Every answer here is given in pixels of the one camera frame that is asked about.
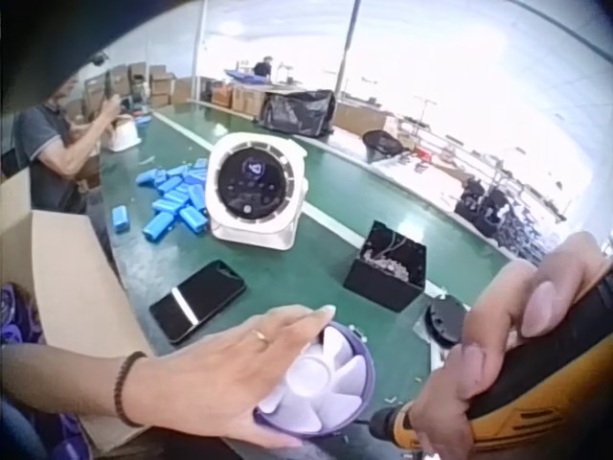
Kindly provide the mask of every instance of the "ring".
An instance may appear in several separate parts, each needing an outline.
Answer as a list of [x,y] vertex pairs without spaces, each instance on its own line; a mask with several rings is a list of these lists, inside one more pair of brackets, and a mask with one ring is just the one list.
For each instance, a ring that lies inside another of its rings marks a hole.
[[256,337],[261,340],[266,346],[270,345],[270,340],[268,340],[268,338],[259,330],[254,329],[252,330],[253,333],[256,335]]

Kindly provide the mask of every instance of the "hand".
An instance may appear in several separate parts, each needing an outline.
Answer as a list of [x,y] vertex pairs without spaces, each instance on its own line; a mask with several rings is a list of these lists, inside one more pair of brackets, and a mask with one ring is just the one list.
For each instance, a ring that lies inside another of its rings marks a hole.
[[253,411],[328,325],[334,310],[274,309],[185,350],[141,359],[125,383],[125,412],[135,422],[194,435],[269,449],[298,447],[299,440],[257,425]]
[[101,116],[103,116],[108,123],[111,123],[119,116],[121,109],[122,98],[120,98],[119,95],[114,94],[111,96],[111,99],[108,99],[102,103]]
[[442,460],[469,457],[469,401],[496,381],[505,352],[520,345],[517,332],[528,338],[555,328],[605,264],[594,238],[577,233],[539,268],[518,260],[500,271],[467,314],[462,345],[430,376],[410,408],[424,451],[437,452]]

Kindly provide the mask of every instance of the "yellow drill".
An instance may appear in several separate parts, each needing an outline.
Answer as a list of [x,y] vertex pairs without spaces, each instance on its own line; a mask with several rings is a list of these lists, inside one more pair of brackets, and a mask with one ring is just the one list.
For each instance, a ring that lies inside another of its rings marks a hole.
[[[563,424],[600,388],[613,388],[613,269],[578,296],[550,333],[507,352],[498,380],[475,397],[467,417],[475,450],[523,445]],[[408,406],[377,411],[375,438],[420,450]]]

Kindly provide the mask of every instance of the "bracelet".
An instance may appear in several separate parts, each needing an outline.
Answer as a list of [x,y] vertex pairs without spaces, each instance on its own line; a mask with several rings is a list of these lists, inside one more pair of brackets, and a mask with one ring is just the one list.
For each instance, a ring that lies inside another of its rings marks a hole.
[[140,428],[142,425],[135,424],[125,415],[122,392],[124,391],[125,380],[127,379],[130,369],[132,369],[134,363],[141,357],[147,357],[147,355],[145,355],[143,352],[134,352],[125,359],[119,370],[117,379],[115,380],[115,389],[113,391],[113,401],[115,403],[115,413],[117,414],[117,417],[124,424],[132,428]]

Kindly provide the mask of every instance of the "phone screen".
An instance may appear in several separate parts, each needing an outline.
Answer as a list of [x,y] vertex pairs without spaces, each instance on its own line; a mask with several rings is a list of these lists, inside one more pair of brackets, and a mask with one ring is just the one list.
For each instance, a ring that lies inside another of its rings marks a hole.
[[171,343],[186,338],[245,290],[245,283],[223,261],[214,261],[173,287],[149,311]]

